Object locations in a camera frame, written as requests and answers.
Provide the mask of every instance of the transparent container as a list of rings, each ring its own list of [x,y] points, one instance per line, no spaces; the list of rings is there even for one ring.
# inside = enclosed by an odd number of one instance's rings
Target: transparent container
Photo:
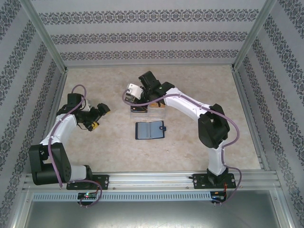
[[[164,120],[166,117],[166,106],[157,103],[148,105],[146,112],[136,112],[130,109],[130,117],[135,120]]]

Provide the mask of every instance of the beige floor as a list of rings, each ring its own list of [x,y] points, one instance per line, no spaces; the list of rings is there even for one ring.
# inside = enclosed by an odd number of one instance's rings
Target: beige floor
[[[209,105],[218,103],[240,128],[239,141],[228,147],[226,164],[260,169],[249,129],[229,66],[147,66],[70,69],[60,106],[76,84],[87,88],[93,105],[105,103],[111,112],[93,132],[76,128],[66,147],[72,163],[89,164],[93,171],[198,171],[208,166],[206,147],[198,139],[197,122],[167,107],[164,139],[135,140],[135,122],[121,101],[128,83],[152,71],[160,82],[168,81],[185,94]],[[235,137],[232,126],[228,141]]]

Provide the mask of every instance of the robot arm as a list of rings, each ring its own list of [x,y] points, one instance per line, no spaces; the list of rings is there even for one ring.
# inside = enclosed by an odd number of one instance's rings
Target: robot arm
[[[48,142],[50,137],[52,137],[51,150],[61,181],[67,183],[75,180],[91,180],[92,171],[90,167],[88,165],[70,164],[64,146],[77,125],[82,124],[86,130],[93,131],[99,125],[98,121],[101,116],[108,113],[110,109],[103,103],[98,104],[97,108],[92,107],[89,101],[85,100],[80,107],[62,120],[68,112],[81,102],[82,97],[81,94],[68,94],[67,104],[57,112],[56,122],[46,138],[40,144],[30,147],[29,159],[33,181],[36,185],[58,183],[52,164],[44,163],[49,157]],[[59,121],[61,121],[61,124],[51,136],[54,127]]]
[[[202,107],[224,114],[222,107],[218,104],[210,106],[198,102],[168,82],[161,84],[151,71],[140,76],[139,80],[142,83],[141,87],[134,84],[128,85],[125,101],[131,102],[133,105],[139,105],[165,96],[158,102],[172,106],[197,121],[199,139],[209,150],[209,165],[207,169],[210,174],[209,181],[211,183],[219,182],[221,176],[228,172],[227,168],[222,164],[221,151],[230,128],[226,119],[208,112]]]

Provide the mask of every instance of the perforated metal strip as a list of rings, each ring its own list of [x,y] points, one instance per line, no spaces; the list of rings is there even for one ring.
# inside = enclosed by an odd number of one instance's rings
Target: perforated metal strip
[[[35,202],[68,202],[77,201],[77,192],[54,192],[54,193],[35,193]],[[197,201],[211,200],[209,191],[196,192],[104,192],[101,201]],[[84,199],[84,201],[94,201],[94,199]]]

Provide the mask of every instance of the enclosure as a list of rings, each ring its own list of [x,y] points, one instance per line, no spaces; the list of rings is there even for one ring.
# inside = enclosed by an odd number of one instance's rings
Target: enclosure
[[[75,227],[304,227],[303,4],[2,0],[1,227],[54,227],[54,218],[66,227],[74,219],[64,219],[66,211],[78,217]],[[223,207],[189,179],[209,162],[195,121],[166,107],[165,138],[135,140],[140,121],[122,94],[147,71],[197,101],[220,104],[238,125],[225,162],[243,179]],[[28,158],[77,84],[93,105],[111,109],[93,132],[74,130],[65,148],[72,163],[109,175],[92,213],[74,203],[77,191],[35,186]],[[228,141],[236,135],[230,128]]]

